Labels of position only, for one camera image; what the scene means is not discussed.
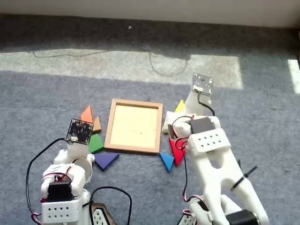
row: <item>circuit board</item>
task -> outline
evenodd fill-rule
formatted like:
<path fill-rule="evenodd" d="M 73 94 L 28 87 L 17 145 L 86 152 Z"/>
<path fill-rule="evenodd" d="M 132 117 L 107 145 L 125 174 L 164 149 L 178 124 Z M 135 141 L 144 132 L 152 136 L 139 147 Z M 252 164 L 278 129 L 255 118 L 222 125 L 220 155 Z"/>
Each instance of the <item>circuit board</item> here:
<path fill-rule="evenodd" d="M 66 139 L 80 144 L 89 144 L 93 123 L 72 119 Z"/>

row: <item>gray carpet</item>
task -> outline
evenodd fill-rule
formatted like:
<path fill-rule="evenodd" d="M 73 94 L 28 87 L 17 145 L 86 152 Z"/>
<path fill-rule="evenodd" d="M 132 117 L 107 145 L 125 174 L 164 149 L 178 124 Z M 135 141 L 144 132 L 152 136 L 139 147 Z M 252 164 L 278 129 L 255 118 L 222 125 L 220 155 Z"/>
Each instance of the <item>gray carpet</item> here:
<path fill-rule="evenodd" d="M 52 41 L 59 40 L 46 35 L 40 19 L 38 26 L 25 25 L 18 17 L 10 17 L 10 25 L 3 23 L 4 36 L 0 37 L 2 52 L 34 51 L 51 48 Z M 58 19 L 65 23 L 67 19 Z M 70 19 L 69 23 L 79 18 Z M 20 23 L 22 35 L 14 29 Z M 287 30 L 269 30 L 258 28 L 241 28 L 216 25 L 191 24 L 190 29 L 201 30 L 202 39 L 197 42 L 192 35 L 184 32 L 170 39 L 170 43 L 162 41 L 168 36 L 167 31 L 186 30 L 185 25 L 159 22 L 135 22 L 152 25 L 157 49 L 166 49 L 168 45 L 188 42 L 184 53 L 193 51 L 210 54 L 238 54 L 241 56 L 241 71 L 244 89 L 234 90 L 214 88 L 213 108 L 220 118 L 222 127 L 232 144 L 236 158 L 242 161 L 242 169 L 247 171 L 254 165 L 252 181 L 260 200 L 265 207 L 272 225 L 298 224 L 300 206 L 300 177 L 298 169 L 300 150 L 300 96 L 293 92 L 293 84 L 288 72 L 286 60 L 295 57 L 295 32 Z M 245 41 L 251 31 L 255 34 Z M 150 42 L 150 37 L 136 33 L 136 40 Z M 87 41 L 95 47 L 98 43 L 91 34 L 88 40 L 77 39 L 86 45 Z M 129 41 L 120 37 L 120 45 Z M 73 42 L 62 42 L 67 47 Z M 94 115 L 102 121 L 102 140 L 105 139 L 107 120 L 112 98 L 126 98 L 162 102 L 164 113 L 173 110 L 180 99 L 189 93 L 188 85 L 164 84 L 154 82 L 129 82 L 86 77 L 68 77 L 58 75 L 42 75 L 0 71 L 0 171 L 2 172 L 0 191 L 0 221 L 2 224 L 33 224 L 27 209 L 25 198 L 25 171 L 29 161 L 47 144 L 58 137 L 66 135 L 70 119 L 78 118 L 87 105 L 92 105 Z M 161 137 L 160 150 L 170 154 L 166 136 Z M 42 155 L 33 165 L 30 174 L 30 194 L 33 208 L 40 212 L 41 174 L 51 164 L 64 143 L 55 145 Z M 201 194 L 197 177 L 187 158 L 189 175 L 188 195 Z M 168 173 L 158 156 L 121 154 L 105 172 L 94 167 L 92 182 L 87 185 L 89 191 L 99 186 L 116 186 L 128 191 L 133 199 L 131 224 L 133 225 L 175 225 L 181 217 L 181 210 L 188 207 L 182 201 L 184 187 L 184 165 L 174 167 Z M 103 190 L 96 199 L 107 205 L 112 216 L 119 225 L 126 224 L 128 199 L 115 191 Z"/>

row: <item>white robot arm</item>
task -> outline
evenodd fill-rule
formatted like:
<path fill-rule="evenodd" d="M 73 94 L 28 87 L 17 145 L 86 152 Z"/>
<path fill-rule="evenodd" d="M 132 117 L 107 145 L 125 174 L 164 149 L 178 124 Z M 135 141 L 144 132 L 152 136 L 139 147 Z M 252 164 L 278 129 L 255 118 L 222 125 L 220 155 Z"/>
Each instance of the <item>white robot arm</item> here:
<path fill-rule="evenodd" d="M 179 118 L 179 114 L 177 120 L 173 116 L 172 120 L 167 121 L 170 136 L 175 133 L 175 138 L 187 138 L 185 147 L 204 190 L 201 198 L 207 208 L 199 204 L 199 199 L 192 199 L 189 210 L 193 220 L 190 221 L 201 225 L 269 225 L 268 216 L 247 179 L 252 171 L 246 174 L 241 171 L 219 119 L 203 116 L 204 107 L 211 104 L 211 89 L 203 90 L 203 87 L 212 87 L 212 79 L 197 74 L 193 77 L 192 89 L 185 104 L 185 115 L 190 115 L 191 119 L 188 116 Z M 202 95 L 204 104 L 199 101 Z M 217 162 L 218 167 L 215 168 L 211 161 Z M 221 194 L 222 186 L 229 188 L 241 199 L 244 210 Z M 184 221 L 187 221 L 186 218 L 179 224 L 187 224 Z"/>

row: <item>cable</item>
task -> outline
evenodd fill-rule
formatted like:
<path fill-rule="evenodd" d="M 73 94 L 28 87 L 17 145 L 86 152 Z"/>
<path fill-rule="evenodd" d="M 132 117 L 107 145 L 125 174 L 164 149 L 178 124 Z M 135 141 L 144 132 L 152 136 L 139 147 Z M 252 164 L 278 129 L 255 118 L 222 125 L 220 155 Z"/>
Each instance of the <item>cable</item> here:
<path fill-rule="evenodd" d="M 187 143 L 187 141 L 184 141 L 182 144 L 181 144 L 181 147 L 178 147 L 177 146 L 177 143 L 179 142 L 179 141 L 181 141 L 181 140 L 184 140 L 184 139 L 187 139 L 188 137 L 180 137 L 180 138 L 177 138 L 177 140 L 175 141 L 175 147 L 177 148 L 177 149 L 179 149 L 179 150 L 181 150 L 182 148 L 184 148 L 182 145 L 183 145 L 183 143 Z"/>
<path fill-rule="evenodd" d="M 176 134 L 176 132 L 175 132 L 175 130 L 174 130 L 174 124 L 175 124 L 175 122 L 178 120 L 178 119 L 180 119 L 180 118 L 190 118 L 191 120 L 193 119 L 193 117 L 192 116 L 180 116 L 180 117 L 178 117 L 176 120 L 174 120 L 174 122 L 172 123 L 172 131 L 173 131 L 173 133 L 174 133 L 174 136 L 176 137 L 176 138 L 178 138 L 178 136 L 177 136 L 177 134 Z"/>
<path fill-rule="evenodd" d="M 93 197 L 94 197 L 94 194 L 98 191 L 98 190 L 101 190 L 101 189 L 115 189 L 115 190 L 118 190 L 120 192 L 123 192 L 124 194 L 126 194 L 130 200 L 130 206 L 129 206 L 129 212 L 128 212 L 128 220 L 127 220 L 127 225 L 129 225 L 129 222 L 130 222 L 130 216 L 131 216 L 131 208 L 132 208 L 132 199 L 131 199 L 131 196 L 130 194 L 128 194 L 126 191 L 122 190 L 121 188 L 118 188 L 118 187 L 111 187 L 111 186 L 104 186 L 104 187 L 98 187 L 96 188 L 91 196 L 90 196 L 90 201 L 86 204 L 83 205 L 86 206 L 87 204 L 89 205 L 89 211 L 90 211 L 90 221 L 91 221 L 91 225 L 94 225 L 94 220 L 93 220 L 93 213 L 92 213 L 92 203 L 93 203 Z"/>
<path fill-rule="evenodd" d="M 34 212 L 34 213 L 32 213 L 32 215 L 31 215 L 31 219 L 36 223 L 36 224 L 38 224 L 38 225 L 43 225 L 42 223 L 41 223 L 41 221 L 39 221 L 39 219 L 38 219 L 38 216 L 40 216 L 41 214 L 38 214 L 38 213 L 36 213 L 36 212 Z"/>
<path fill-rule="evenodd" d="M 189 197 L 188 199 L 187 199 L 187 197 L 186 197 L 186 191 L 187 191 L 187 186 L 188 186 L 188 171 L 187 171 L 187 162 L 186 162 L 186 157 L 185 157 L 185 154 L 184 154 L 184 149 L 185 149 L 185 146 L 183 146 L 185 143 L 187 143 L 188 141 L 185 141 L 185 142 L 183 142 L 182 143 L 182 145 L 181 145 L 181 151 L 182 151 L 182 154 L 183 154 L 183 159 L 184 159 L 184 168 L 185 168 L 185 172 L 186 172 L 186 184 L 185 184 L 185 186 L 184 186 L 184 189 L 183 189 L 183 192 L 182 192 L 182 197 L 183 197 L 183 200 L 185 201 L 185 202 L 189 202 L 192 198 L 197 198 L 197 199 L 199 199 L 204 205 L 205 205 L 205 202 L 203 201 L 203 199 L 200 197 L 200 196 L 198 196 L 198 195 L 192 195 L 191 197 Z"/>
<path fill-rule="evenodd" d="M 206 105 L 206 104 L 200 102 L 200 92 L 198 93 L 198 103 L 201 104 L 201 105 L 203 105 L 204 107 L 208 108 L 211 111 L 211 113 L 212 113 L 213 116 L 216 115 L 215 111 L 209 105 Z"/>
<path fill-rule="evenodd" d="M 30 210 L 30 212 L 33 214 L 35 213 L 32 206 L 31 206 L 31 203 L 30 203 L 30 198 L 29 198 L 29 188 L 28 188 L 28 180 L 29 180 L 29 173 L 30 173 L 30 168 L 31 168 L 31 165 L 32 163 L 40 156 L 42 155 L 45 151 L 47 151 L 48 148 L 50 148 L 52 145 L 54 145 L 56 142 L 58 141 L 65 141 L 67 142 L 68 144 L 71 144 L 73 142 L 71 141 L 67 141 L 65 138 L 58 138 L 56 139 L 55 141 L 53 141 L 51 144 L 49 144 L 46 148 L 44 148 L 42 151 L 40 151 L 29 163 L 28 165 L 28 168 L 27 168 L 27 172 L 26 172 L 26 183 L 25 183 L 25 189 L 26 189 L 26 200 L 27 200 L 27 206 L 28 206 L 28 209 Z"/>

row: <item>black wire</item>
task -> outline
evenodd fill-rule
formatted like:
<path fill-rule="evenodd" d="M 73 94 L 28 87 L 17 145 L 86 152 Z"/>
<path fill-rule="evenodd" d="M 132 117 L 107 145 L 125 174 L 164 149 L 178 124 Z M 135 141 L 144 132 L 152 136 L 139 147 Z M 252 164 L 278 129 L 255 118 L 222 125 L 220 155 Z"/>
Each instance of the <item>black wire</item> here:
<path fill-rule="evenodd" d="M 25 184 L 25 189 L 26 189 L 26 200 L 27 200 L 27 206 L 28 209 L 30 210 L 31 213 L 34 213 L 34 210 L 31 206 L 30 203 L 30 198 L 29 198 L 29 189 L 28 189 L 28 180 L 29 180 L 29 172 L 30 172 L 30 168 L 32 163 L 34 162 L 34 160 L 36 160 L 40 155 L 42 155 L 48 148 L 50 148 L 52 145 L 54 145 L 56 142 L 58 141 L 66 141 L 67 143 L 73 143 L 71 141 L 67 141 L 65 138 L 58 138 L 55 141 L 53 141 L 51 144 L 49 144 L 46 148 L 44 148 L 42 151 L 40 151 L 29 163 L 28 168 L 27 168 L 27 172 L 26 172 L 26 184 Z"/>
<path fill-rule="evenodd" d="M 211 111 L 211 113 L 212 113 L 213 116 L 216 115 L 215 111 L 209 105 L 206 105 L 206 104 L 200 102 L 200 92 L 198 93 L 198 103 L 201 104 L 201 105 L 203 105 L 204 107 L 208 108 Z"/>
<path fill-rule="evenodd" d="M 185 117 L 192 119 L 191 116 L 180 116 L 180 117 L 178 117 L 178 118 L 177 118 L 176 120 L 174 120 L 174 122 L 172 123 L 172 130 L 174 130 L 174 128 L 173 128 L 174 123 L 175 123 L 178 119 L 180 119 L 180 118 L 185 118 Z"/>
<path fill-rule="evenodd" d="M 187 171 L 187 163 L 186 163 L 186 157 L 185 157 L 185 154 L 184 154 L 184 151 L 183 151 L 183 145 L 185 144 L 185 143 L 187 143 L 188 141 L 185 141 L 185 142 L 183 142 L 182 143 L 182 145 L 181 145 L 181 151 L 182 151 L 182 154 L 183 154 L 183 159 L 184 159 L 184 168 L 185 168 L 185 172 L 186 172 L 186 184 L 185 184 L 185 186 L 184 186 L 184 189 L 183 189 L 183 192 L 182 192 L 182 196 L 184 197 L 184 194 L 185 194 L 185 191 L 186 191 L 186 189 L 187 189 L 187 186 L 188 186 L 188 171 Z M 194 196 L 191 196 L 191 197 L 189 197 L 188 199 L 187 199 L 187 202 L 189 202 L 192 198 L 196 198 L 196 197 L 194 197 Z M 199 201 L 201 201 L 203 204 L 204 204 L 204 206 L 205 206 L 205 208 L 207 209 L 207 206 L 206 206 L 206 204 L 205 204 L 205 202 L 203 201 L 203 200 L 200 200 L 200 199 L 198 199 Z"/>
<path fill-rule="evenodd" d="M 123 192 L 124 194 L 126 194 L 130 200 L 130 206 L 129 206 L 129 212 L 128 212 L 128 220 L 127 220 L 127 225 L 129 225 L 129 222 L 130 222 L 130 216 L 131 216 L 131 208 L 132 208 L 132 199 L 131 199 L 131 196 L 130 194 L 128 194 L 126 191 L 122 190 L 121 188 L 118 188 L 118 187 L 111 187 L 111 186 L 104 186 L 104 187 L 98 187 L 96 188 L 91 196 L 90 196 L 90 201 L 89 201 L 89 211 L 90 211 L 90 221 L 91 221 L 91 225 L 94 225 L 94 219 L 93 219 L 93 213 L 92 213 L 92 203 L 93 203 L 93 197 L 94 197 L 94 194 L 98 191 L 98 190 L 101 190 L 101 189 L 115 189 L 115 190 L 118 190 L 120 192 Z"/>

